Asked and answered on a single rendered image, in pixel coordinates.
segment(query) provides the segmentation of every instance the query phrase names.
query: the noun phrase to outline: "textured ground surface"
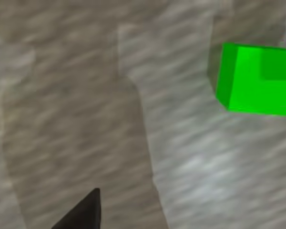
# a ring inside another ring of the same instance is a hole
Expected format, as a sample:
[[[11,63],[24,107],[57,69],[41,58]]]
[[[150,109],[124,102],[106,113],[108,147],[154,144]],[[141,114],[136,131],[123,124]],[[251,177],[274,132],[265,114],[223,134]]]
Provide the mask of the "textured ground surface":
[[[173,0],[120,27],[118,76],[117,22],[161,2],[115,2],[0,1],[2,38],[36,54],[0,74],[23,77],[4,96],[0,229],[51,228],[94,187],[104,229],[286,229],[286,118],[225,112],[207,77],[210,46],[278,43],[285,12],[247,1],[232,27],[214,1]]]

